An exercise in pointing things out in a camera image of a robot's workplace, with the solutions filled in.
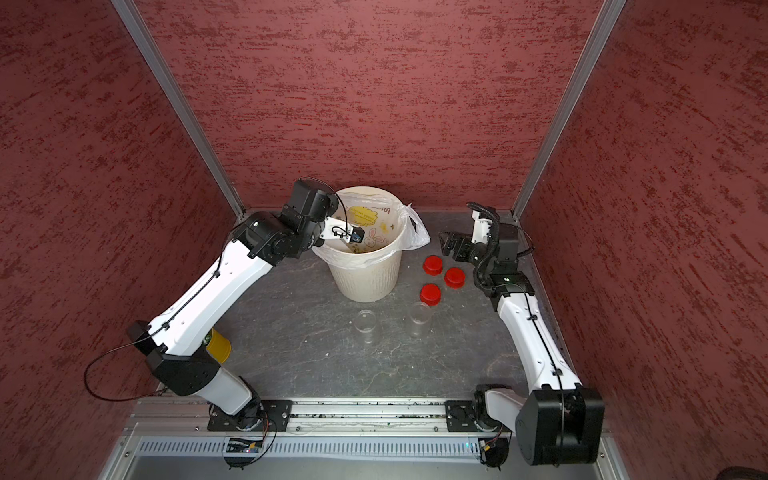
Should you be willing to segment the clear plastic jar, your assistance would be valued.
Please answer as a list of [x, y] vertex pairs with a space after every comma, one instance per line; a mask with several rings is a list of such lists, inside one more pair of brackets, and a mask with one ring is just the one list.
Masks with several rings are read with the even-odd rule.
[[430, 332], [432, 320], [432, 310], [424, 302], [416, 302], [408, 310], [409, 334], [413, 337], [423, 337]]
[[360, 310], [352, 321], [358, 339], [365, 345], [374, 344], [379, 332], [376, 314], [368, 309]]

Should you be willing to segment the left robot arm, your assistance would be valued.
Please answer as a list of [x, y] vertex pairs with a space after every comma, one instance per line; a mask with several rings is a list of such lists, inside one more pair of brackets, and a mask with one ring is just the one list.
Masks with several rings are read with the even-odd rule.
[[359, 243], [363, 229], [347, 217], [327, 184], [299, 179], [278, 213], [255, 211], [228, 235], [218, 259], [171, 307], [129, 330], [153, 376], [178, 396], [199, 396], [235, 429], [264, 425], [262, 402], [241, 378], [208, 352], [206, 336], [235, 301], [286, 258], [297, 259], [327, 240]]

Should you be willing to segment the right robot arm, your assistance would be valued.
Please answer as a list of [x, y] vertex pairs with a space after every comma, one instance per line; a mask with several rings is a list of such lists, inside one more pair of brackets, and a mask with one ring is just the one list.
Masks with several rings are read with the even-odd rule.
[[528, 394], [519, 399], [507, 387], [477, 387], [472, 418], [495, 434], [489, 442], [515, 437], [530, 465], [588, 464], [599, 453], [605, 405], [568, 365], [547, 328], [535, 291], [519, 269], [518, 233], [513, 225], [481, 219], [471, 234], [443, 232], [443, 255], [473, 267], [473, 282], [491, 301], [509, 331], [525, 373]]

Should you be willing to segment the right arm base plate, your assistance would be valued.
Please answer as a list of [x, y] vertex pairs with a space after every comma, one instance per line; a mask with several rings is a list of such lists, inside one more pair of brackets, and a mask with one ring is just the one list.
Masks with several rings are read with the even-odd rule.
[[492, 419], [485, 410], [470, 400], [447, 400], [444, 402], [447, 430], [450, 433], [514, 432], [515, 427]]

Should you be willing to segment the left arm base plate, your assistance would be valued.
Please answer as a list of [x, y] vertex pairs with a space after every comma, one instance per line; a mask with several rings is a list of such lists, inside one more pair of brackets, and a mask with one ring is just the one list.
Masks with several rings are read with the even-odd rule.
[[252, 400], [237, 414], [209, 405], [207, 430], [212, 432], [284, 432], [294, 403], [291, 400]]

